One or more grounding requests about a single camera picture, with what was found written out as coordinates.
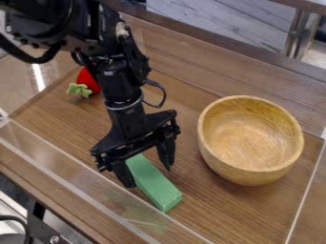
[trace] green block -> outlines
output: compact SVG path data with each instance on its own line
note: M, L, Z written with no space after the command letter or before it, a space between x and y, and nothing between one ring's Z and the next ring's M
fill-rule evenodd
M180 191L141 154L129 158L125 164L137 187L156 208L165 213L180 202Z

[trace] wooden tabletop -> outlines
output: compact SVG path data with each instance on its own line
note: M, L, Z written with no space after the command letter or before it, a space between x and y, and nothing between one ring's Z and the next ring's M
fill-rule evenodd
M74 80L76 74L77 72L34 98L30 104L13 115L13 120L80 159L90 168L94 168L88 149L108 132L110 123L101 106L100 96L82 100L65 95L68 83ZM283 242L312 173L322 140L305 134L305 149L297 164L288 176L275 184L256 188L235 186L209 170L197 150L197 117L204 106L219 96L157 71L152 73L150 78L161 82L167 88L169 99L164 109L177 110L177 123L181 127L176 165L171 173L165 173L157 163L154 151L145 153L154 166L184 194L184 200L171 210L169 216L213 242ZM145 90L145 97L148 100L157 100L159 93ZM4 167L12 171L20 169L13 162L5 164ZM53 172L58 171L56 167L60 165L50 164ZM20 177L26 170L21 169ZM65 168L61 168L61 171L61 173L73 172L70 169L66 169L65 172ZM105 176L117 182L112 174L106 173ZM26 181L32 180L25 175L22 177ZM84 180L85 183L93 185L88 181L86 175ZM132 192L144 198L138 190Z
M171 173L163 170L154 150L145 153L184 194L181 203L168 212L169 217L216 243L283 243L322 150L323 140L317 136L326 121L326 85L300 73L130 16L124 18L134 31L140 48L150 58L154 71L149 78L159 81L168 92L164 109L177 110L181 127L176 164ZM110 122L98 95L89 100L65 95L68 83L74 81L76 75L77 71L54 82L12 114L12 119L84 162L88 168L82 169L94 169L88 149L109 131ZM256 95L272 100L288 109L305 131L305 148L292 171L267 186L247 188L232 185L205 166L199 153L199 114L212 101L231 94ZM156 101L159 91L145 88L145 98ZM44 158L49 154L42 153L41 149L30 154L41 159L40 168L30 162L21 163L25 158L8 152L0 154L1 173L32 192L41 203L94 242L129 243L132 240L132 243L142 243L144 239L129 230L121 231L121 223L100 214L100 208L64 184L82 187L100 206L109 209L117 207L110 205L109 194L102 197L109 183L101 181L93 171L80 172L78 168L74 169L77 164L70 164L61 157L46 162ZM52 173L65 181L48 177ZM104 176L120 184L112 174L104 173ZM137 189L130 192L146 201ZM176 233L164 234L167 243L181 242L184 236ZM149 235L159 238L161 234L156 231Z

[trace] glass panel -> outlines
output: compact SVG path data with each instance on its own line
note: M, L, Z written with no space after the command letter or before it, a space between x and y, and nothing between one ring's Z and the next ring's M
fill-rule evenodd
M208 243L193 231L9 119L0 124L0 145L76 193L101 211L102 216L122 224L148 243ZM1 150L0 169L1 166L10 165L10 159L10 154Z
M42 50L22 48L40 56ZM29 65L6 55L0 60L0 110L10 114L48 85L76 67L68 52L42 65Z

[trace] wire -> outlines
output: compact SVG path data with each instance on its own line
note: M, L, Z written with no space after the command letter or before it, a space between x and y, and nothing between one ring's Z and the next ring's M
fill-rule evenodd
M12 215L1 215L0 221L16 221L22 226L22 228L25 230L24 244L29 244L32 238L30 238L30 233L29 233L28 226L26 226L25 222L18 217L12 216Z
M22 51L0 33L0 48L10 54L14 58L29 64L44 64L56 56L58 50L61 49L61 44L54 44L49 50L42 54L41 57L30 56L25 51Z
M161 98L161 101L157 105L152 105L149 102L146 102L144 99L142 99L142 103L145 103L148 106L156 108L156 109L160 109L165 103L165 100L167 100L167 92L165 92L165 89L164 87L161 86L161 84L159 84L157 82L152 81L152 80L145 80L144 81L145 84L159 88L161 91L163 91L163 98Z

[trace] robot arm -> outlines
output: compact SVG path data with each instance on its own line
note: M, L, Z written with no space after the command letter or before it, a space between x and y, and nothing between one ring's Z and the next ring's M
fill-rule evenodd
M148 58L118 13L96 0L0 0L0 9L6 12L6 32L46 52L38 58L29 56L1 34L0 47L28 63L44 63L58 50L69 51L101 87L112 129L90 149L98 170L113 171L124 186L134 187L124 161L150 147L169 170L179 134L176 112L144 112L141 86L164 89L148 80Z

